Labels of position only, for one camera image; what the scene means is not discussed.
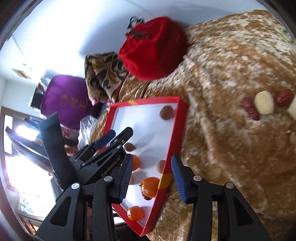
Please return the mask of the person's left hand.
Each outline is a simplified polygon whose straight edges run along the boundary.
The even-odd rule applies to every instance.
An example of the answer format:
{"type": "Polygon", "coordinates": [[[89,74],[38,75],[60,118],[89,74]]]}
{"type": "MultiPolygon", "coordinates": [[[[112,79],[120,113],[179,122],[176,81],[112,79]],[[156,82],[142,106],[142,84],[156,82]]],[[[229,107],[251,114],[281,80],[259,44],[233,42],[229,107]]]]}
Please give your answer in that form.
{"type": "MultiPolygon", "coordinates": [[[[107,213],[110,214],[110,219],[114,221],[114,218],[118,216],[117,212],[115,209],[112,207],[111,204],[107,204],[107,213]]],[[[86,216],[87,216],[87,221],[91,222],[92,217],[93,217],[93,203],[88,202],[87,204],[87,210],[86,210],[86,216]]]]}

